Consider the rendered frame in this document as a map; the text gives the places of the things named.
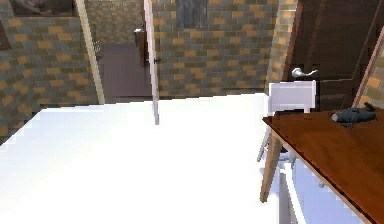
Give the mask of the dark grey figure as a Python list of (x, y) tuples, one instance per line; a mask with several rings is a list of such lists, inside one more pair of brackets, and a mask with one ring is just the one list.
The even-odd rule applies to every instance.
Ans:
[(377, 120), (376, 108), (368, 102), (365, 102), (364, 106), (365, 108), (348, 108), (334, 112), (330, 120), (349, 129), (352, 129), (355, 123)]

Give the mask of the white room door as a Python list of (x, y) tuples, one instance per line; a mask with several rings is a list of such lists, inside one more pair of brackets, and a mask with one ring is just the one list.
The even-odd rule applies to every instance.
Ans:
[(156, 49), (154, 40), (154, 27), (153, 27), (153, 14), (152, 14), (152, 0), (144, 0), (145, 22), (147, 31), (148, 42), (148, 60), (150, 65), (152, 98), (153, 98), (153, 113), (155, 125), (159, 125), (159, 91), (158, 91), (158, 77), (157, 77), (157, 64)]

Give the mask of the white chair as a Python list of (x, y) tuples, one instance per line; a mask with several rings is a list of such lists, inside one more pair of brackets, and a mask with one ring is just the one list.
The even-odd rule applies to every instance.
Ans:
[[(309, 113), (315, 108), (316, 82), (294, 81), (270, 83), (265, 105), (267, 115), (274, 116), (277, 112), (302, 109)], [(288, 145), (268, 124), (257, 156), (260, 162), (265, 158), (260, 201), (268, 200), (275, 171), (279, 180), (278, 224), (307, 224), (295, 188), (293, 174), (297, 156)]]

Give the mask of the brown wooden table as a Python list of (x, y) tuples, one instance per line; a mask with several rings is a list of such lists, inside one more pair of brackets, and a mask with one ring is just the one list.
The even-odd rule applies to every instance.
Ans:
[(287, 146), (365, 224), (384, 224), (384, 109), (347, 129), (331, 113), (265, 117), (271, 128), (260, 200), (268, 199), (282, 146)]

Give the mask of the dark brown room door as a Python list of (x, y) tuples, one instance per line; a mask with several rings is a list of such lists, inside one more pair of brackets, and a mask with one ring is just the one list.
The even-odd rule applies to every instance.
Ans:
[(316, 82), (317, 111), (352, 106), (384, 27), (384, 0), (298, 0), (283, 79)]

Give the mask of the grey framed wall picture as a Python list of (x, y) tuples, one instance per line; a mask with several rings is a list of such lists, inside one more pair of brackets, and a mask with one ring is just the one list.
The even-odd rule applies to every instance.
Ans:
[(176, 26), (179, 29), (205, 29), (207, 27), (208, 0), (175, 0)]

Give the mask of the dark framed wall picture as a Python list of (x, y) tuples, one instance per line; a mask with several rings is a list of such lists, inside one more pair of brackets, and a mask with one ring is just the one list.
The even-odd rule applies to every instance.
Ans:
[(16, 17), (76, 17), (75, 0), (8, 0)]

